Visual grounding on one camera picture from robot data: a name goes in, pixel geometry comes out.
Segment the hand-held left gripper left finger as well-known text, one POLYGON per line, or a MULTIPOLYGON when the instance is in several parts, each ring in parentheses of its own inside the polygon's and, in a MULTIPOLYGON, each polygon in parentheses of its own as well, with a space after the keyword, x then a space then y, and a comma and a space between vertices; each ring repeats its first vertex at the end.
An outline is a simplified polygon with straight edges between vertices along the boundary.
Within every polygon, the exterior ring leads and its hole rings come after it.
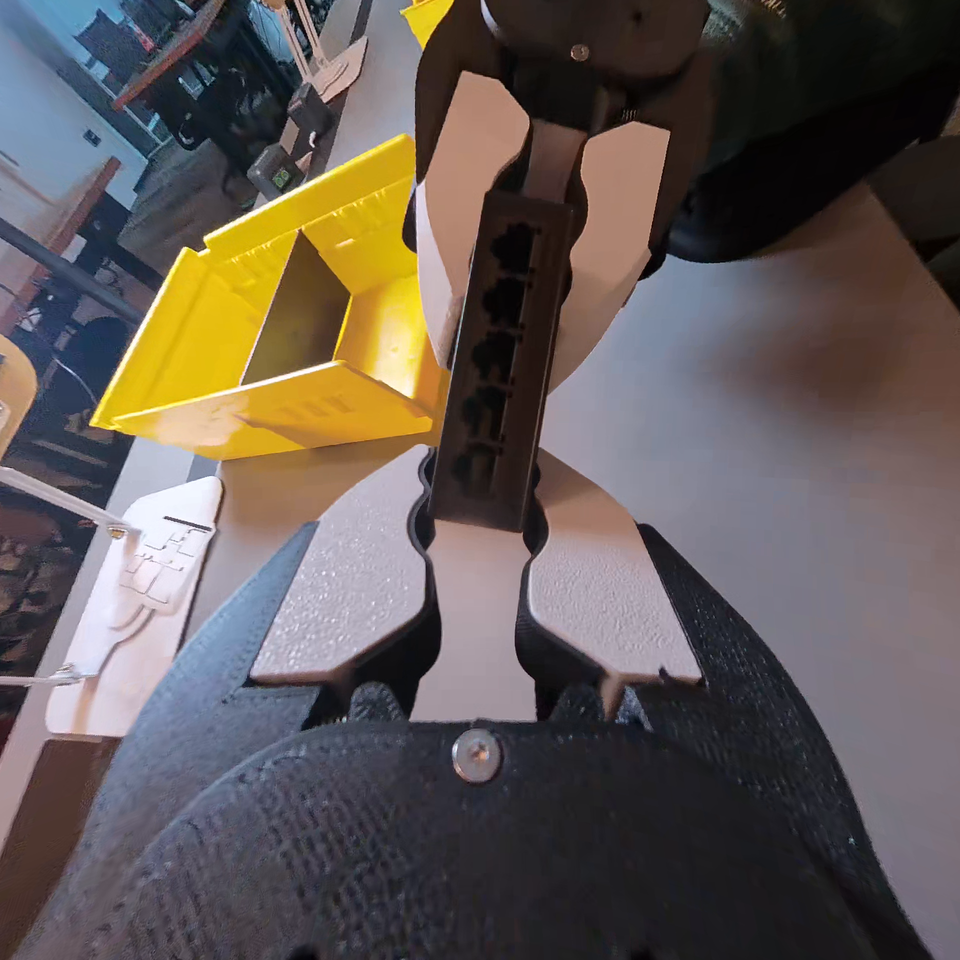
POLYGON ((416 518, 431 449, 411 447, 337 499, 316 528, 249 678, 346 687, 358 670, 423 675, 439 653, 433 569, 416 518))

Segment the round wooden table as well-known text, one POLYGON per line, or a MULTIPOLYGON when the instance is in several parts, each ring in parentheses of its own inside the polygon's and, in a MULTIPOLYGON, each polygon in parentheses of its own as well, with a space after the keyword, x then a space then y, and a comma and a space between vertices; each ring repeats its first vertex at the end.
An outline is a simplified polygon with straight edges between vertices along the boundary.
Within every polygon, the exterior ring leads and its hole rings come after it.
POLYGON ((24 351, 1 336, 1 458, 29 413, 38 391, 34 366, 24 351))

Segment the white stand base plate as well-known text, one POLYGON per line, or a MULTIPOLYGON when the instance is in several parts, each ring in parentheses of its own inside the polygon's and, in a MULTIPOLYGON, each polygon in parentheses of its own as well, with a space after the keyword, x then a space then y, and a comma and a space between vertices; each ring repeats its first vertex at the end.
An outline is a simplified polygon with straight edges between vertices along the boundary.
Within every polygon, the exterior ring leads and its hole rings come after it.
POLYGON ((223 485, 206 476, 110 513, 10 467, 2 483, 104 529, 111 544, 64 663, 2 688, 49 691, 45 726, 60 738, 124 738, 169 670, 216 533, 223 485))
POLYGON ((352 39, 342 51, 329 54, 310 2, 262 2, 275 14, 299 77, 328 104, 359 79, 368 49, 366 27, 355 18, 352 39))

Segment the black network switch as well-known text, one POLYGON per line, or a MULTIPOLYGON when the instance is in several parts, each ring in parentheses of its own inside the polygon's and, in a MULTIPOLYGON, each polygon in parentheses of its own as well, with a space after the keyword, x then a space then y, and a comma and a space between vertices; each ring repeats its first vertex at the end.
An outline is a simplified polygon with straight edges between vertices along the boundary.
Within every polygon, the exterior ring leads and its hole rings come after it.
POLYGON ((567 203, 486 194, 431 479, 435 522, 524 529, 573 226, 567 203))

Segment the wooden background desk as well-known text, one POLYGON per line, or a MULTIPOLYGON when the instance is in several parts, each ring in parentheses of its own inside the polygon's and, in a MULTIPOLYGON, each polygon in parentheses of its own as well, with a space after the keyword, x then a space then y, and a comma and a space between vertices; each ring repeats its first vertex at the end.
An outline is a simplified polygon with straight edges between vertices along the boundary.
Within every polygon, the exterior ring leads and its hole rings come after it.
POLYGON ((144 65, 135 71, 112 102, 117 113, 125 110, 159 78, 193 52, 209 35, 227 1, 203 2, 192 20, 178 26, 170 39, 151 53, 144 65))

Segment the yellow plastic bin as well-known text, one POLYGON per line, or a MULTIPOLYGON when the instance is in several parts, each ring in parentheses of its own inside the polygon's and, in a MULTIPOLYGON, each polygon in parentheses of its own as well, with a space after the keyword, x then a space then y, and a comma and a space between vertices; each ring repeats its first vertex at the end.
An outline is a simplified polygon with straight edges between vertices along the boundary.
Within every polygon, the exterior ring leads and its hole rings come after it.
POLYGON ((450 0, 414 1, 410 6, 402 9, 401 15, 421 49, 426 48, 431 35, 447 15, 452 4, 453 1, 450 0))
POLYGON ((184 248, 92 426, 219 461, 431 435, 414 174, 402 134, 184 248))

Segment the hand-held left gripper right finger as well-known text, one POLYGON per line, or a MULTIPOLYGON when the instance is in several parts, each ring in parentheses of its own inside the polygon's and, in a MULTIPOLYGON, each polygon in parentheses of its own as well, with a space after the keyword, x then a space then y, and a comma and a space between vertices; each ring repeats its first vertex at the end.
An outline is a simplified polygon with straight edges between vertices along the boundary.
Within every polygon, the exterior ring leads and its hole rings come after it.
POLYGON ((613 714, 626 688, 703 682, 701 665, 629 510, 542 450, 523 537, 515 653, 552 712, 572 686, 613 714))

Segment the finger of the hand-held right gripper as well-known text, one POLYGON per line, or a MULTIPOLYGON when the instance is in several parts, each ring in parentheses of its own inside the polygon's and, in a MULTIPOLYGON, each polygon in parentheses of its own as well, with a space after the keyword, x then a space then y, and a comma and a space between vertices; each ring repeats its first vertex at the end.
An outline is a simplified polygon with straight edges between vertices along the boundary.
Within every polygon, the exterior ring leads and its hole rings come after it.
POLYGON ((650 237, 670 132, 629 122, 585 142, 582 232, 570 252, 571 286, 552 361, 557 389, 594 351, 651 258, 650 237))
POLYGON ((501 80, 463 71, 415 187, 418 289, 442 369, 450 367, 486 195, 520 156, 530 123, 501 80))

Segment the black battery pack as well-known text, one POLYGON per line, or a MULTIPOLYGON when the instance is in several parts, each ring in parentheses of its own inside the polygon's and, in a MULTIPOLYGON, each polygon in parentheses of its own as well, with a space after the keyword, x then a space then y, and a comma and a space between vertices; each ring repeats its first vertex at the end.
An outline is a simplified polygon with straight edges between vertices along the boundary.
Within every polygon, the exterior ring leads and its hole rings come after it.
POLYGON ((301 162, 334 127, 336 116, 310 80, 303 81, 287 105, 287 117, 294 124, 290 155, 301 162))
POLYGON ((280 143, 273 143, 265 147, 248 167, 246 178, 267 202, 271 202, 300 186, 305 174, 280 143))

